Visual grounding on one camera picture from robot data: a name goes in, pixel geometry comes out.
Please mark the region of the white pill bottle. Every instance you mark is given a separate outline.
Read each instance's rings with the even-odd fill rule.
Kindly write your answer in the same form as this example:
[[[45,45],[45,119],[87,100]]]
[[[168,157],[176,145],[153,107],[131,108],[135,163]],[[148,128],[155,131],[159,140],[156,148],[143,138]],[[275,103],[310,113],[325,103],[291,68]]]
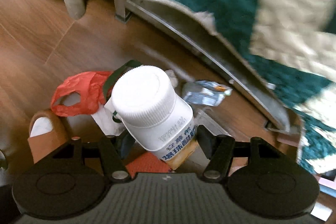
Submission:
[[[171,169],[197,148],[193,110],[161,68],[142,65],[126,72],[112,90],[112,101],[131,136]]]

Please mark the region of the red plastic bag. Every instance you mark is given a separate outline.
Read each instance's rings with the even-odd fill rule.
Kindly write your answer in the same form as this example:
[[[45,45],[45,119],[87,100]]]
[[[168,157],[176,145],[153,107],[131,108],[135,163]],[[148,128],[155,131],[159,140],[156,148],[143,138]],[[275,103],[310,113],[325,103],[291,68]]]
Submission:
[[[51,99],[50,109],[60,117],[96,113],[99,107],[106,103],[103,86],[111,74],[110,71],[88,71],[68,77],[56,88]],[[59,100],[71,94],[78,94],[80,96],[79,102],[70,106],[58,103]]]

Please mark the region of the christmas print tote bag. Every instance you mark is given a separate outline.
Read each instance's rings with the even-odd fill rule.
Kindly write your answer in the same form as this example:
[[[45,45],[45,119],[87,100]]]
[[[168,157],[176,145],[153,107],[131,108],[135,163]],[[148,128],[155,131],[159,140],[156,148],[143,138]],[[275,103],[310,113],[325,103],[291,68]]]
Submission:
[[[141,62],[130,60],[116,69],[104,82],[102,94],[106,102],[104,104],[99,103],[98,110],[91,116],[105,136],[119,136],[125,129],[121,117],[113,104],[112,90],[121,76],[140,66],[142,66]]]

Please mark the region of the brown slipper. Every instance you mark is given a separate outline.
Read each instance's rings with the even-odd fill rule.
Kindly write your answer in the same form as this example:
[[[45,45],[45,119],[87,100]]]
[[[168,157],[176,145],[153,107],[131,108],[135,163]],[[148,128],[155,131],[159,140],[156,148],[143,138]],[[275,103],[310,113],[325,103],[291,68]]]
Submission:
[[[51,110],[37,112],[30,121],[27,139],[34,164],[69,141],[60,118]]]

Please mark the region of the crumpled white tissue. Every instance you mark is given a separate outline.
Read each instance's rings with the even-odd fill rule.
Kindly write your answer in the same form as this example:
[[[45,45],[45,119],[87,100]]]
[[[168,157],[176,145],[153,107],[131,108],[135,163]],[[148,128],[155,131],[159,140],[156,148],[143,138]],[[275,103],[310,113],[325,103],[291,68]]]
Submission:
[[[169,77],[169,80],[170,80],[173,88],[176,88],[179,84],[179,80],[178,80],[177,76],[175,75],[175,72],[171,69],[168,69],[168,70],[165,71],[165,73]]]

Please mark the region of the teal and cream quilt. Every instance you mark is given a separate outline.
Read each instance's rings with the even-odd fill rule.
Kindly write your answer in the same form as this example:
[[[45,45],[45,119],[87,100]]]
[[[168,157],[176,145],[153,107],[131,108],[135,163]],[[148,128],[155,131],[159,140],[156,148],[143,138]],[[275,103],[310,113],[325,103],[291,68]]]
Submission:
[[[195,18],[302,116],[298,163],[335,170],[335,0],[151,0]]]

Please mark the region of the metal bed frame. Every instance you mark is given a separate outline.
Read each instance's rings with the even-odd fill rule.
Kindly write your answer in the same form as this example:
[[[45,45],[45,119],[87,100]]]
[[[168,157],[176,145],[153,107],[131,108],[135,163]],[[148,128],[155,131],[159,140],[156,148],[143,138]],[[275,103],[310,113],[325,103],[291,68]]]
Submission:
[[[262,79],[226,39],[210,34],[185,10],[155,0],[114,0],[114,6],[120,21],[137,15],[201,58],[269,120],[271,131],[290,136],[304,132],[304,122],[275,96],[273,85]]]

